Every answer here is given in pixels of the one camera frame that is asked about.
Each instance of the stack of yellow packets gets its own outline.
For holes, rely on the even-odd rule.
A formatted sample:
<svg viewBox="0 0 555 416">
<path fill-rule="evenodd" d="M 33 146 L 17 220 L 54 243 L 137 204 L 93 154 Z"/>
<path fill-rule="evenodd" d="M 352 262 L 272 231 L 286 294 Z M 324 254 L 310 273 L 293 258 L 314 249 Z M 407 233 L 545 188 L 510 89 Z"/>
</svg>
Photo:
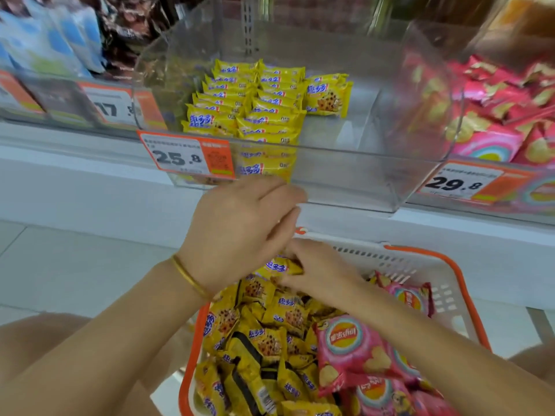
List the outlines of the stack of yellow packets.
<svg viewBox="0 0 555 416">
<path fill-rule="evenodd" d="M 269 143 L 239 148 L 239 174 L 272 174 L 289 181 L 296 149 L 271 144 L 297 145 L 306 114 L 347 115 L 352 88 L 347 74 L 305 78 L 304 67 L 216 60 L 212 75 L 203 82 L 204 92 L 187 104 L 183 131 Z"/>
<path fill-rule="evenodd" d="M 341 416 L 337 394 L 318 397 L 312 325 L 343 313 L 269 279 L 285 272 L 302 269 L 278 256 L 212 300 L 203 333 L 208 357 L 194 376 L 212 416 Z"/>
</svg>

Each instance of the bangle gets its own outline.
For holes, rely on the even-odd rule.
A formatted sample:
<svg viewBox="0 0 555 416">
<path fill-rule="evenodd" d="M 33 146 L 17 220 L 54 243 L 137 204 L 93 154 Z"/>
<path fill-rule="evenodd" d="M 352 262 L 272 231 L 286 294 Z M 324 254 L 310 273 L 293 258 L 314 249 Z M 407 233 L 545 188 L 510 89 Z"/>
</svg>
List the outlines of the bangle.
<svg viewBox="0 0 555 416">
<path fill-rule="evenodd" d="M 212 300 L 212 296 L 210 296 L 208 294 L 206 289 L 204 287 L 202 287 L 199 282 L 197 282 L 195 279 L 193 279 L 189 273 L 187 273 L 187 270 L 185 270 L 185 267 L 183 267 L 183 265 L 179 261 L 179 258 L 177 258 L 177 256 L 175 254 L 173 254 L 171 256 L 171 261 L 173 262 L 173 264 L 177 268 L 177 271 L 179 271 L 179 273 L 181 273 L 183 278 L 185 280 L 187 280 L 189 282 L 189 284 L 191 286 L 193 286 L 199 294 L 201 294 L 206 300 Z"/>
</svg>

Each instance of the person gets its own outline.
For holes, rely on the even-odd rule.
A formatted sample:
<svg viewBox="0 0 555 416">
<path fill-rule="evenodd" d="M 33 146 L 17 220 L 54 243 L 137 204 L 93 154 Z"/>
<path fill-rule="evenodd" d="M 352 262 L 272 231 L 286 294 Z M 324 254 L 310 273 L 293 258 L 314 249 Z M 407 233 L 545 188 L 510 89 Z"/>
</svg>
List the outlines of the person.
<svg viewBox="0 0 555 416">
<path fill-rule="evenodd" d="M 174 369 L 188 319 L 283 250 L 304 269 L 283 285 L 377 330 L 462 416 L 555 414 L 555 390 L 541 379 L 546 367 L 536 352 L 521 356 L 534 367 L 526 372 L 519 359 L 507 362 L 364 282 L 331 246 L 293 238 L 306 201 L 303 189 L 271 176 L 216 187 L 199 201 L 176 253 L 198 286 L 168 259 L 90 321 L 44 315 L 2 327 L 0 414 L 159 414 L 149 394 Z"/>
</svg>

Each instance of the shopping basket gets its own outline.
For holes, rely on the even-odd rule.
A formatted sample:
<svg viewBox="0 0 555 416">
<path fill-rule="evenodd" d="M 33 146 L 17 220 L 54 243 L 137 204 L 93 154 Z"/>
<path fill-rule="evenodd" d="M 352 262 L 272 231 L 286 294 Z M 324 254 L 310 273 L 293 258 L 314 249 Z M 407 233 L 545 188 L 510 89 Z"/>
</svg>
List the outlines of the shopping basket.
<svg viewBox="0 0 555 416">
<path fill-rule="evenodd" d="M 432 319 L 491 350 L 482 321 L 468 295 L 462 271 L 451 258 L 420 248 L 355 241 L 302 229 L 297 230 L 297 237 L 332 245 L 363 275 L 379 270 L 399 283 L 406 283 L 408 280 L 412 284 L 431 282 L 436 307 Z M 179 390 L 179 410 L 182 416 L 209 415 L 195 394 L 193 376 L 197 363 L 206 358 L 206 354 L 201 352 L 201 346 L 208 309 L 209 304 L 199 311 L 191 356 Z"/>
</svg>

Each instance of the floor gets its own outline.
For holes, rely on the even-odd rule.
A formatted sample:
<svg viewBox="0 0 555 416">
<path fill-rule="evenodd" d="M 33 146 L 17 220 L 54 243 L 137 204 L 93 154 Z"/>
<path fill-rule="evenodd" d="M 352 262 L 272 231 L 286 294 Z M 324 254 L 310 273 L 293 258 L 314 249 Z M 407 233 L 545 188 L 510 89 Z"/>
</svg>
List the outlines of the floor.
<svg viewBox="0 0 555 416">
<path fill-rule="evenodd" d="M 0 325 L 43 311 L 93 317 L 172 252 L 0 222 Z M 500 356 L 512 356 L 553 335 L 555 311 L 543 313 L 487 300 L 476 300 L 475 305 L 493 351 Z M 178 381 L 170 378 L 153 394 L 164 416 L 179 416 L 178 391 Z"/>
</svg>

